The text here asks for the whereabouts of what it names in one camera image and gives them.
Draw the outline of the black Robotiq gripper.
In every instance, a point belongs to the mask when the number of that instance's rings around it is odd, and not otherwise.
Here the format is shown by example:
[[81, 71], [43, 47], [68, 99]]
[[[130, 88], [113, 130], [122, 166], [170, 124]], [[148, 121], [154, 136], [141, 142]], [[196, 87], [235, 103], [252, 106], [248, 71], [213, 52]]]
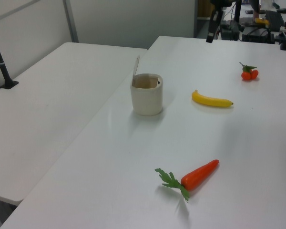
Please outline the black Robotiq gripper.
[[220, 25], [225, 15], [223, 8], [230, 7], [231, 1], [230, 0], [209, 0], [209, 1], [212, 5], [214, 5], [214, 9], [212, 11], [211, 18], [209, 21], [206, 42], [212, 43], [215, 33], [220, 32]]

